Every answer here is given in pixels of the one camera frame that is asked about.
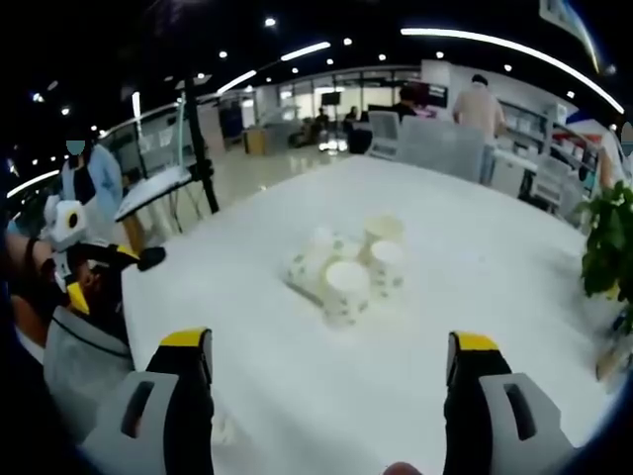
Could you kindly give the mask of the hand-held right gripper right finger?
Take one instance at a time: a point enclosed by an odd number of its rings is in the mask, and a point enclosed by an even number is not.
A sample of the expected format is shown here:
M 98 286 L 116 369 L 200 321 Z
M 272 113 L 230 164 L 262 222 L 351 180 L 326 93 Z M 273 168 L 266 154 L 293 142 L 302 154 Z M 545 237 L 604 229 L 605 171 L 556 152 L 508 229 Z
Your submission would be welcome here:
M 445 474 L 557 474 L 575 448 L 561 411 L 485 335 L 448 336 Z

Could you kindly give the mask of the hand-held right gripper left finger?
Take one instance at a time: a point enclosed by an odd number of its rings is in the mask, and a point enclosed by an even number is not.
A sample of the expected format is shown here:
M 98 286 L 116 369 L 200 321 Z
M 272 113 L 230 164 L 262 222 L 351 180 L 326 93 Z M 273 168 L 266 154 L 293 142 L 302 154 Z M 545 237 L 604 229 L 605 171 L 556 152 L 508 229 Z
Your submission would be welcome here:
M 81 448 L 99 474 L 212 474 L 212 331 L 165 337 L 97 411 Z

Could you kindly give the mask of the person's left hand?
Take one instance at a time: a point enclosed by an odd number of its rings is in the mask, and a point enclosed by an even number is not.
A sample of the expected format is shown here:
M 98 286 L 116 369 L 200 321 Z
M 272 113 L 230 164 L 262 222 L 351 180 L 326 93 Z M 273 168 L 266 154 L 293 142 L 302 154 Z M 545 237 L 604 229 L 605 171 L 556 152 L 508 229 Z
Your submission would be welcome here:
M 104 268 L 89 260 L 80 262 L 74 269 L 74 275 L 82 292 L 90 297 L 97 296 L 102 290 Z

